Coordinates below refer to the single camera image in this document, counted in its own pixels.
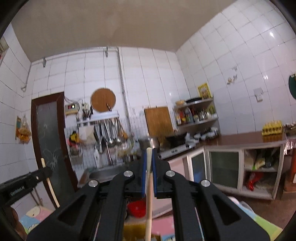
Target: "corner shelf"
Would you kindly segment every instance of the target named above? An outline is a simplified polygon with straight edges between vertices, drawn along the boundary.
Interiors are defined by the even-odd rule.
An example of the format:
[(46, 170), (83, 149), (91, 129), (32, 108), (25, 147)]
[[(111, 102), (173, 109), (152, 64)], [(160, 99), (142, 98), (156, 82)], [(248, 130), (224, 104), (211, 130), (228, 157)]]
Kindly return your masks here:
[(184, 107), (187, 107), (187, 106), (198, 105), (198, 104), (212, 102), (212, 101), (214, 101), (213, 98), (198, 100), (198, 101), (194, 101), (194, 102), (191, 102), (191, 103), (188, 103), (188, 104), (176, 105), (176, 106), (174, 106), (173, 109), (178, 110), (178, 109), (181, 109), (181, 108), (184, 108)]
[(244, 167), (244, 170), (247, 172), (278, 172), (279, 169), (279, 164), (276, 163), (274, 166), (271, 168), (264, 168), (261, 167), (258, 170), (252, 170), (253, 167)]
[(194, 122), (194, 123), (190, 123), (190, 124), (186, 124), (186, 125), (179, 125), (177, 126), (178, 128), (183, 128), (183, 127), (189, 127), (189, 126), (196, 126), (196, 125), (200, 125), (200, 124), (203, 124), (203, 123), (207, 123), (207, 122), (211, 122), (211, 121), (216, 121), (218, 120), (218, 117), (215, 117), (215, 118), (210, 118), (210, 119), (207, 119), (207, 120), (202, 120), (198, 123)]
[(240, 193), (248, 197), (272, 200), (272, 194), (270, 193), (269, 190), (266, 190), (266, 189), (258, 189), (254, 187), (254, 191), (251, 191), (247, 189), (246, 186), (243, 186)]

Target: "floor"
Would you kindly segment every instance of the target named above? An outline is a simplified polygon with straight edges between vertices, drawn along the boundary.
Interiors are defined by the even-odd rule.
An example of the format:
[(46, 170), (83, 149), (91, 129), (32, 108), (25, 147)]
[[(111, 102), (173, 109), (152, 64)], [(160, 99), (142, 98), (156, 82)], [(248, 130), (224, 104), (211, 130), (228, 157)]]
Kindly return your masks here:
[(236, 196), (239, 201), (245, 201), (254, 210), (256, 214), (268, 220), (271, 223), (285, 228), (296, 210), (296, 199), (280, 200), (283, 192), (284, 182), (280, 182), (276, 200), (264, 201), (252, 198)]

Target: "wooden stick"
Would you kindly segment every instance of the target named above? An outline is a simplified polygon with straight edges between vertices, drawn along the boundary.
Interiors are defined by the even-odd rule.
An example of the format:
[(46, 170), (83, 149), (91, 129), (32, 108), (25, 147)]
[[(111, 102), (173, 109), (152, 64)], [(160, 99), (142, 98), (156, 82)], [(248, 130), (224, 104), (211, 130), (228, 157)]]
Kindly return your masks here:
[[(44, 161), (44, 158), (41, 158), (41, 163), (42, 163), (42, 166), (45, 167), (45, 161)], [(52, 194), (52, 197), (54, 198), (54, 202), (55, 202), (56, 206), (59, 207), (59, 202), (58, 202), (57, 197), (56, 197), (56, 195), (55, 195), (55, 193), (54, 193), (54, 190), (53, 190), (53, 188), (52, 188), (52, 184), (51, 184), (51, 182), (50, 182), (50, 179), (47, 178), (46, 181), (47, 181), (47, 184), (48, 184), (48, 186), (49, 186), (49, 190), (50, 190), (50, 192), (51, 192), (51, 194)]]
[(153, 200), (153, 173), (152, 173), (152, 148), (146, 149), (147, 154), (147, 175), (146, 175), (146, 231), (145, 241), (151, 241), (152, 230), (152, 200)]

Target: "plastic bag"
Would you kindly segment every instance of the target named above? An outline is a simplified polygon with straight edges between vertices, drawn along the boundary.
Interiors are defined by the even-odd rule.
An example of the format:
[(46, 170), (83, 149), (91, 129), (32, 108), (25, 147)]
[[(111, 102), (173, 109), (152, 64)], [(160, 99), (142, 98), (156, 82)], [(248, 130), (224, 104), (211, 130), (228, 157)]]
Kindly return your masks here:
[(30, 139), (31, 139), (31, 136), (32, 136), (32, 133), (29, 129), (29, 125), (28, 125), (28, 122), (27, 122), (27, 118), (26, 116), (24, 115), (23, 118), (22, 118), (22, 124), (21, 124), (21, 127), (19, 129), (19, 140), (21, 143), (29, 143)]

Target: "round wooden cutting board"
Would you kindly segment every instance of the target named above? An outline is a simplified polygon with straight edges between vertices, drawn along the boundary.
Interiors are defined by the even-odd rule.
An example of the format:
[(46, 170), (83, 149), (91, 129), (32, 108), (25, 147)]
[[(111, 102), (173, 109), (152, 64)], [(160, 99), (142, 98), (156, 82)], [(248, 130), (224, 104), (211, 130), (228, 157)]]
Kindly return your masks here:
[(93, 92), (91, 96), (91, 106), (98, 112), (109, 111), (107, 104), (112, 109), (115, 106), (116, 97), (110, 89), (101, 88)]

